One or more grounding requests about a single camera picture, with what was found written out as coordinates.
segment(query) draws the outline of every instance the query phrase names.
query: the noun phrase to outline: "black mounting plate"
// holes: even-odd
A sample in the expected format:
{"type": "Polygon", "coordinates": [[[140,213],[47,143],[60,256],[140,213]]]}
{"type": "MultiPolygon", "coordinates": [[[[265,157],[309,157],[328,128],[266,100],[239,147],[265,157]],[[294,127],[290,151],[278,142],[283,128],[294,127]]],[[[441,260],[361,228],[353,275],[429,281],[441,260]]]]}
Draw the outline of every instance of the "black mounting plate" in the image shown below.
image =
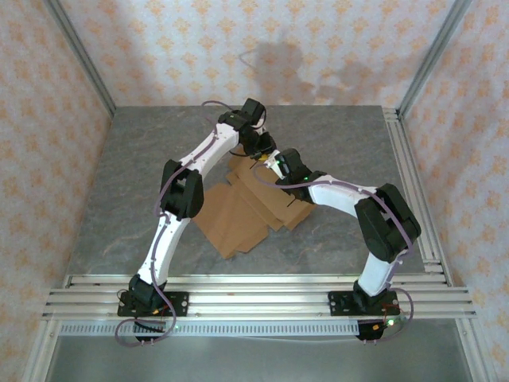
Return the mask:
{"type": "MultiPolygon", "coordinates": [[[[173,308],[175,308],[177,317],[186,317],[188,315],[189,292],[164,291],[163,293],[172,303],[173,308]]],[[[119,303],[119,309],[117,310],[117,315],[119,317],[166,317],[172,315],[170,309],[164,309],[162,312],[159,311],[157,314],[142,310],[139,304],[137,304],[136,301],[133,301],[131,293],[127,290],[120,294],[120,301],[122,303],[119,303]]]]}
{"type": "Polygon", "coordinates": [[[399,304],[396,292],[388,291],[372,306],[359,306],[353,298],[353,290],[333,290],[328,293],[331,316],[398,316],[399,304]]]}

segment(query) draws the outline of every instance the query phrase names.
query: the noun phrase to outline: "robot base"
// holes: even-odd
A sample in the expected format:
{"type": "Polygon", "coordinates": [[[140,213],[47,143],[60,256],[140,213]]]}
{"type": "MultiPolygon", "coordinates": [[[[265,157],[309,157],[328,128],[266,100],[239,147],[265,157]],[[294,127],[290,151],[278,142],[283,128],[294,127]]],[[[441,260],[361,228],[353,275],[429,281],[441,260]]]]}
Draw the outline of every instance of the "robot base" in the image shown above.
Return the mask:
{"type": "MultiPolygon", "coordinates": [[[[189,293],[188,292],[163,292],[166,298],[172,303],[177,317],[185,317],[188,313],[189,293]]],[[[128,290],[120,294],[119,309],[117,311],[119,317],[154,317],[154,316],[171,316],[172,312],[167,306],[148,311],[146,306],[140,304],[128,290]]]]}

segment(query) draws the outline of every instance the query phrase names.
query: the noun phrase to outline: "metal frame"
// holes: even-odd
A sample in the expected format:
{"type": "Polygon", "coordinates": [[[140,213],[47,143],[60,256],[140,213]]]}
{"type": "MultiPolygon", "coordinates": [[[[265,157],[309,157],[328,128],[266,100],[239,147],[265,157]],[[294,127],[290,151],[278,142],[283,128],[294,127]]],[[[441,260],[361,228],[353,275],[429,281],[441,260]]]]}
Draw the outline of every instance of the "metal frame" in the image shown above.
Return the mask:
{"type": "Polygon", "coordinates": [[[470,6],[471,2],[472,0],[456,0],[451,7],[451,10],[445,18],[440,30],[438,31],[433,44],[431,44],[429,47],[428,53],[424,57],[424,60],[419,67],[417,74],[415,75],[412,83],[410,84],[410,87],[403,97],[403,101],[401,102],[401,105],[398,109],[398,115],[400,115],[403,119],[414,104],[415,99],[417,98],[429,75],[433,71],[435,64],[440,59],[442,53],[445,50],[445,47],[453,36],[456,27],[463,19],[464,13],[467,11],[467,8],[470,6]]]}
{"type": "Polygon", "coordinates": [[[69,43],[72,51],[76,55],[76,59],[83,67],[88,79],[97,91],[97,94],[103,102],[104,107],[110,114],[110,117],[113,118],[117,108],[115,106],[115,102],[111,98],[110,92],[104,84],[103,79],[97,71],[97,68],[92,62],[90,56],[88,56],[87,50],[85,49],[80,36],[78,36],[78,33],[74,29],[74,26],[72,26],[71,20],[65,12],[64,7],[60,3],[60,0],[45,0],[45,4],[49,13],[54,17],[55,22],[60,27],[60,30],[69,43]]]}
{"type": "MultiPolygon", "coordinates": [[[[240,331],[226,332],[232,327],[249,327],[257,330],[257,335],[268,336],[278,333],[276,330],[287,330],[285,335],[302,336],[306,332],[313,336],[351,336],[356,333],[359,317],[331,317],[327,292],[350,290],[356,277],[189,275],[169,278],[167,288],[190,293],[189,315],[178,319],[182,329],[179,328],[177,335],[245,337],[246,334],[240,331]]],[[[24,380],[45,379],[58,337],[56,334],[111,336],[113,332],[108,328],[120,321],[116,316],[116,292],[127,287],[129,279],[127,275],[73,275],[67,277],[61,289],[51,290],[43,317],[48,322],[41,324],[40,339],[29,362],[32,367],[27,368],[24,380]]],[[[472,378],[475,381],[496,380],[467,288],[448,286],[444,275],[434,273],[397,275],[394,285],[405,288],[412,295],[415,319],[455,319],[472,378]]],[[[399,298],[401,307],[408,310],[407,298],[402,294],[399,298]]],[[[130,335],[131,332],[127,330],[124,334],[130,335]]]]}
{"type": "Polygon", "coordinates": [[[384,108],[383,114],[389,131],[390,141],[394,148],[394,156],[398,165],[399,175],[403,183],[403,191],[415,217],[422,225],[422,234],[418,238],[418,245],[425,265],[437,262],[445,274],[448,285],[452,286],[453,277],[444,256],[437,229],[431,217],[422,180],[416,167],[415,156],[403,123],[398,118],[395,109],[384,108]]]}

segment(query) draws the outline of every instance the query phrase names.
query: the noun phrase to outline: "cable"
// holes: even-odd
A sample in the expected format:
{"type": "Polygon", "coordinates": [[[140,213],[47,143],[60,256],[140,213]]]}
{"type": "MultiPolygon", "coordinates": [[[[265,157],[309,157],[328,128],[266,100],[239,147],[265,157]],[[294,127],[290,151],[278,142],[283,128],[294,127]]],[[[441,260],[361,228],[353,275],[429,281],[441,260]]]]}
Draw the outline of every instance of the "cable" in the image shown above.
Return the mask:
{"type": "Polygon", "coordinates": [[[231,107],[230,105],[227,105],[227,104],[225,104],[224,102],[221,102],[221,101],[216,101],[215,99],[209,99],[207,101],[204,101],[204,102],[201,103],[200,106],[209,105],[210,103],[221,105],[221,106],[226,107],[227,109],[233,110],[233,107],[231,107]]]}
{"type": "Polygon", "coordinates": [[[385,202],[377,197],[375,194],[373,194],[370,191],[367,191],[366,189],[362,189],[357,185],[353,185],[352,183],[348,183],[347,181],[308,181],[305,183],[299,183],[298,185],[276,185],[274,183],[270,183],[268,181],[264,181],[260,178],[260,176],[257,174],[257,169],[260,167],[265,167],[263,164],[259,163],[255,167],[253,167],[253,175],[256,178],[256,180],[260,181],[264,185],[268,185],[269,187],[273,187],[275,189],[300,189],[301,187],[310,187],[311,185],[338,185],[340,187],[344,187],[347,189],[351,189],[353,191],[356,191],[357,193],[363,193],[364,195],[368,195],[369,197],[372,197],[381,207],[382,209],[389,215],[389,217],[394,222],[394,225],[398,229],[399,233],[401,233],[401,236],[405,240],[406,246],[408,247],[408,252],[412,252],[413,245],[412,241],[408,237],[408,235],[405,232],[405,229],[403,229],[403,226],[401,226],[401,223],[399,222],[396,215],[389,209],[389,207],[385,204],[385,202]]]}
{"type": "Polygon", "coordinates": [[[265,125],[265,121],[267,121],[267,109],[264,108],[263,109],[263,122],[260,126],[258,127],[254,127],[255,130],[258,130],[258,129],[261,129],[263,127],[263,125],[265,125]]]}
{"type": "MultiPolygon", "coordinates": [[[[201,106],[204,106],[204,105],[209,104],[209,103],[217,103],[217,104],[223,105],[223,106],[229,108],[230,110],[232,110],[231,107],[229,107],[225,103],[222,103],[220,101],[215,101],[215,100],[212,100],[212,99],[203,102],[201,104],[201,106]]],[[[192,159],[189,162],[185,163],[179,170],[177,170],[175,173],[173,173],[169,177],[168,181],[166,181],[165,185],[162,187],[161,192],[159,193],[159,196],[157,198],[156,204],[155,204],[155,206],[153,208],[153,214],[156,217],[158,217],[158,218],[164,217],[165,218],[165,224],[162,226],[162,229],[159,232],[159,234],[157,235],[157,238],[156,238],[156,240],[155,240],[155,242],[153,244],[152,254],[150,256],[150,277],[152,279],[153,288],[156,290],[157,294],[159,294],[159,296],[161,296],[162,300],[166,303],[168,308],[171,310],[173,321],[172,321],[172,324],[170,325],[170,327],[168,328],[168,330],[166,330],[160,337],[155,338],[155,339],[153,339],[153,338],[150,339],[150,343],[151,344],[154,344],[155,342],[159,342],[159,341],[162,341],[165,338],[167,338],[169,336],[170,332],[173,330],[173,328],[177,324],[177,313],[175,312],[175,308],[173,307],[173,304],[165,296],[165,294],[162,292],[161,288],[159,288],[159,286],[157,284],[157,281],[156,281],[156,275],[155,275],[154,263],[155,263],[157,246],[159,245],[159,241],[161,240],[161,237],[164,234],[164,232],[166,230],[166,227],[169,225],[169,215],[167,215],[160,208],[161,200],[162,200],[163,196],[165,195],[166,191],[168,190],[169,186],[172,184],[173,180],[180,173],[182,173],[185,169],[187,169],[192,163],[194,163],[199,157],[201,157],[205,152],[207,152],[214,145],[214,142],[218,139],[218,132],[217,132],[216,124],[213,123],[213,121],[211,121],[210,119],[208,119],[208,118],[206,118],[206,119],[209,122],[211,122],[213,124],[213,126],[214,126],[214,129],[212,130],[212,139],[210,140],[208,145],[206,145],[206,147],[204,149],[202,149],[202,151],[197,153],[194,157],[192,157],[192,159]]],[[[157,323],[159,323],[158,321],[146,320],[146,319],[140,319],[140,318],[127,318],[126,320],[121,321],[117,325],[117,327],[115,328],[115,340],[120,345],[129,347],[129,348],[133,348],[133,347],[137,347],[137,346],[143,346],[145,344],[145,342],[144,341],[141,341],[141,342],[125,342],[125,341],[122,341],[120,339],[120,337],[119,337],[119,330],[122,327],[122,325],[126,324],[127,322],[135,322],[135,323],[138,323],[138,324],[143,324],[143,323],[145,323],[145,324],[157,324],[157,323]]]]}
{"type": "Polygon", "coordinates": [[[231,151],[231,150],[230,150],[230,151],[228,151],[228,153],[230,153],[231,155],[234,155],[234,156],[236,156],[236,157],[242,157],[242,158],[249,157],[249,155],[247,155],[247,154],[239,154],[239,153],[235,153],[235,152],[233,152],[233,151],[231,151]]]}
{"type": "MultiPolygon", "coordinates": [[[[356,191],[357,193],[363,193],[364,195],[368,195],[369,197],[372,197],[382,207],[382,209],[392,219],[394,225],[396,226],[396,228],[398,229],[399,233],[401,234],[401,236],[405,240],[406,246],[408,248],[406,252],[403,252],[402,254],[398,255],[398,257],[396,257],[396,259],[394,260],[396,263],[393,265],[392,270],[391,270],[389,276],[387,277],[387,290],[392,290],[392,291],[398,291],[399,290],[403,294],[406,295],[406,297],[408,298],[408,300],[410,302],[410,316],[408,318],[407,325],[410,324],[410,322],[412,321],[412,319],[414,317],[414,301],[412,300],[412,298],[410,297],[410,294],[406,290],[403,290],[402,288],[391,288],[390,280],[392,279],[392,276],[394,274],[394,269],[399,265],[398,259],[400,259],[403,256],[407,256],[407,255],[411,254],[413,252],[414,246],[412,244],[412,241],[410,240],[410,238],[406,234],[405,229],[403,228],[403,226],[401,226],[401,223],[399,222],[398,218],[389,209],[389,207],[385,204],[385,202],[380,197],[378,197],[377,195],[372,193],[371,191],[367,191],[366,189],[363,189],[363,188],[361,188],[359,186],[353,185],[352,183],[348,183],[346,181],[338,181],[338,180],[334,180],[334,181],[308,181],[306,183],[299,183],[298,185],[276,185],[274,183],[269,183],[268,181],[264,181],[263,179],[260,178],[260,176],[257,174],[257,169],[260,168],[260,167],[265,167],[265,166],[263,164],[258,164],[258,165],[253,167],[253,175],[254,175],[254,177],[258,181],[263,183],[264,185],[268,185],[269,187],[273,187],[275,189],[298,189],[298,188],[301,188],[301,187],[310,187],[311,185],[338,185],[340,187],[344,187],[344,188],[356,191]]],[[[373,343],[376,343],[377,341],[386,341],[386,340],[390,340],[391,338],[394,338],[396,335],[401,333],[401,331],[403,330],[403,328],[405,326],[406,325],[404,325],[398,332],[392,334],[391,336],[389,336],[387,338],[381,338],[379,340],[374,340],[373,343]]]]}

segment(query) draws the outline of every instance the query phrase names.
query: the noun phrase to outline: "cardboard piece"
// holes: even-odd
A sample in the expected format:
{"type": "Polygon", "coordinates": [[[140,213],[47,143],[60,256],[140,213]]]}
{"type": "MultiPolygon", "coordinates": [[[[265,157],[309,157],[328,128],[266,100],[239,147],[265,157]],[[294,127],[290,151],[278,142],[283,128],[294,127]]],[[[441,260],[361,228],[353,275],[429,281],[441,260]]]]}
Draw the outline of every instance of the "cardboard piece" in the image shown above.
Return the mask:
{"type": "MultiPolygon", "coordinates": [[[[260,183],[252,173],[255,164],[250,158],[233,156],[228,163],[232,172],[226,176],[231,185],[219,183],[207,190],[193,219],[225,259],[236,251],[249,252],[268,236],[267,225],[275,231],[283,225],[294,229],[315,207],[260,183]]],[[[278,178],[271,170],[258,171],[270,183],[278,178]]]]}
{"type": "Polygon", "coordinates": [[[268,235],[266,222],[234,187],[219,183],[205,193],[194,222],[225,259],[248,252],[268,235]]]}
{"type": "Polygon", "coordinates": [[[228,173],[226,179],[230,182],[235,190],[240,194],[242,199],[249,204],[253,210],[276,232],[283,226],[283,223],[260,201],[256,195],[239,180],[234,173],[228,173]]]}
{"type": "MultiPolygon", "coordinates": [[[[253,165],[257,162],[250,158],[232,157],[228,166],[240,181],[266,206],[266,208],[280,220],[289,230],[294,229],[315,208],[315,205],[305,201],[297,201],[291,195],[280,189],[264,185],[253,175],[253,165]]],[[[275,183],[278,176],[269,169],[261,167],[257,174],[264,181],[275,183]]]]}

